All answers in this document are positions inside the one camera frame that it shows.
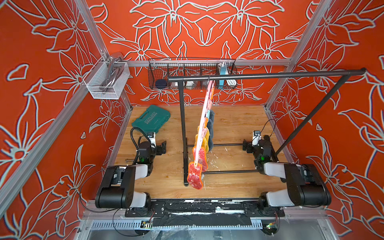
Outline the red patterned insole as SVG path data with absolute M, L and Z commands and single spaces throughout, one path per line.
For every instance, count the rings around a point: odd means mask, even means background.
M 200 190 L 203 187 L 202 170 L 203 166 L 201 164 L 195 165 L 194 162 L 191 162 L 188 165 L 187 181 L 191 187 L 197 190 Z

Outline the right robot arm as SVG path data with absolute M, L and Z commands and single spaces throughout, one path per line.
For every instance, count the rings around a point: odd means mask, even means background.
M 287 185 L 285 190 L 263 192 L 259 197 L 259 208 L 321 207 L 331 204 L 332 196 L 314 165 L 278 162 L 268 140 L 261 139 L 256 144 L 244 140 L 243 150 L 253 154 L 259 173 L 277 177 Z

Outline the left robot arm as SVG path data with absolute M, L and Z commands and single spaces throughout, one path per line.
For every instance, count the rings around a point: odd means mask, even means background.
M 97 191 L 95 205 L 99 209 L 132 209 L 151 207 L 151 197 L 148 193 L 136 192 L 135 182 L 151 175 L 154 158 L 167 151 L 167 142 L 155 148 L 149 142 L 139 144 L 138 162 L 122 167 L 113 166 L 106 170 L 101 185 Z

